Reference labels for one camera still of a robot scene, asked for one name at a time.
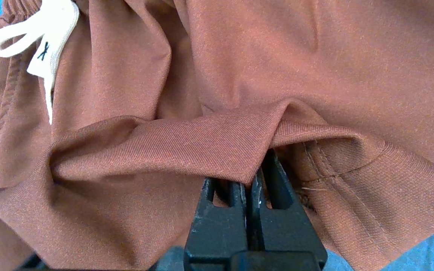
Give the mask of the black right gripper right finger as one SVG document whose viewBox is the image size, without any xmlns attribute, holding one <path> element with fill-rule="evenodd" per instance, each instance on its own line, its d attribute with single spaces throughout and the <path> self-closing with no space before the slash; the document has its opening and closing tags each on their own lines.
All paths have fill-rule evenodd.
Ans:
<svg viewBox="0 0 434 271">
<path fill-rule="evenodd" d="M 327 251 L 274 151 L 247 192 L 247 271 L 322 271 Z"/>
</svg>

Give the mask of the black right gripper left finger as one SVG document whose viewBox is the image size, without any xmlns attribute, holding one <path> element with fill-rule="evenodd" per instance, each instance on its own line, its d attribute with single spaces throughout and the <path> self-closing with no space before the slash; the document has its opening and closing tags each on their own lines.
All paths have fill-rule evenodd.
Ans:
<svg viewBox="0 0 434 271">
<path fill-rule="evenodd" d="M 184 248 L 186 271 L 230 271 L 234 254 L 248 249 L 246 190 L 229 184 L 229 207 L 213 203 L 219 180 L 206 178 Z"/>
</svg>

